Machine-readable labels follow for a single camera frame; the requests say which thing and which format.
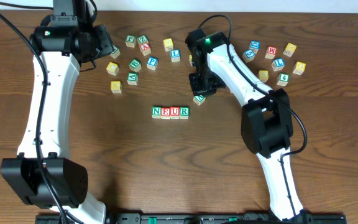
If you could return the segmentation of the red E block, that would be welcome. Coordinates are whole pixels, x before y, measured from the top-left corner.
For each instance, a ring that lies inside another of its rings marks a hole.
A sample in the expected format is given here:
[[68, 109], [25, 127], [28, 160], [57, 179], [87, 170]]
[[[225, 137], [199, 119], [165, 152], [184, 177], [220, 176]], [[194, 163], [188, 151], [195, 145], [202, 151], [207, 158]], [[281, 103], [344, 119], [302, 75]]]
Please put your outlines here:
[[170, 119], [170, 108], [161, 108], [161, 118]]

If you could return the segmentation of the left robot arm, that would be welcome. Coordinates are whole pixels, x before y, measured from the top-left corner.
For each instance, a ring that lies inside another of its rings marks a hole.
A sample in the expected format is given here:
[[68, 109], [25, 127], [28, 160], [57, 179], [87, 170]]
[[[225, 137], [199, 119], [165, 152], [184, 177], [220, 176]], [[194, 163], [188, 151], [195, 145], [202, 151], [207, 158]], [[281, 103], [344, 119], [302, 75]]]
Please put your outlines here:
[[71, 100], [81, 65], [113, 51], [104, 25], [96, 25], [94, 1], [54, 1], [26, 39], [33, 52], [34, 88], [26, 131], [17, 155], [1, 174], [26, 205], [55, 212], [48, 223], [112, 223], [107, 206], [88, 191], [85, 167], [71, 161]]

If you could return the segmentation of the red U block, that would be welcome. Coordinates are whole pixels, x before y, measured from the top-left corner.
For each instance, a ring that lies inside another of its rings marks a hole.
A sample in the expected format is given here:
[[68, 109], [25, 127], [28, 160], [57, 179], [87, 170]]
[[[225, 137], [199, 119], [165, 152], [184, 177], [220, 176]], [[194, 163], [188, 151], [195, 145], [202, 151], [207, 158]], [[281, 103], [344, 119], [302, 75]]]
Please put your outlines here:
[[180, 107], [170, 107], [170, 118], [179, 119], [180, 118]]

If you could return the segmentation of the green N block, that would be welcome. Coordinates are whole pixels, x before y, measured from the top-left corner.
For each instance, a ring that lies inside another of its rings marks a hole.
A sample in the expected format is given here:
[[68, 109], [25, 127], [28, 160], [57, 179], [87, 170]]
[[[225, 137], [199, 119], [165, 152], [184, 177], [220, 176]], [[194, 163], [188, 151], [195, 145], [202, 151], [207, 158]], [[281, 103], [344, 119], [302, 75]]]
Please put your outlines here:
[[152, 118], [153, 119], [160, 119], [161, 118], [161, 107], [153, 106], [152, 107]]

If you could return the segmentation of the red I block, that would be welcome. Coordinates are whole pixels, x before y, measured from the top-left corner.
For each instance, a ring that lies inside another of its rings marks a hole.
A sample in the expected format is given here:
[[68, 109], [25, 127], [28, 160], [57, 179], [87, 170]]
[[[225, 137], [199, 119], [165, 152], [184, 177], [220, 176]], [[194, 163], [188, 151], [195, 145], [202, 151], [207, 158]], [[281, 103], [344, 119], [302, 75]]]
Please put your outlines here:
[[193, 97], [193, 101], [199, 106], [199, 105], [201, 105], [201, 104], [203, 104], [204, 103], [204, 101], [205, 101], [205, 97], [204, 96], [202, 96], [202, 95], [198, 95], [198, 96], [194, 96]]

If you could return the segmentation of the green R block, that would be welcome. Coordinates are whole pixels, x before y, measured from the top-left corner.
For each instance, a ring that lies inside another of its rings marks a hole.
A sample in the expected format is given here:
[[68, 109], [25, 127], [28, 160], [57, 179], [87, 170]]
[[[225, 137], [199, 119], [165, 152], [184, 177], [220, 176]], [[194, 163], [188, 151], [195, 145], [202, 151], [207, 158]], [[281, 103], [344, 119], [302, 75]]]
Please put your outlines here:
[[189, 107], [180, 107], [180, 119], [188, 119], [190, 117]]

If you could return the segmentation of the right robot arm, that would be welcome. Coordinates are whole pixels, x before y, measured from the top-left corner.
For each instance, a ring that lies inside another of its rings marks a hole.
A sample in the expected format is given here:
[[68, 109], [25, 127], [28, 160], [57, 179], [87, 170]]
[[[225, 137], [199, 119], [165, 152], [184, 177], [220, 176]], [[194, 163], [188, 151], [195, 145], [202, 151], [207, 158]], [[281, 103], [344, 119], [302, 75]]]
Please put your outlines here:
[[303, 206], [297, 196], [290, 165], [293, 136], [289, 97], [283, 89], [272, 90], [238, 57], [222, 32], [206, 35], [198, 28], [189, 32], [185, 44], [196, 68], [189, 75], [191, 90], [207, 97], [228, 87], [242, 107], [241, 136], [264, 172], [270, 210], [280, 221], [293, 221]]

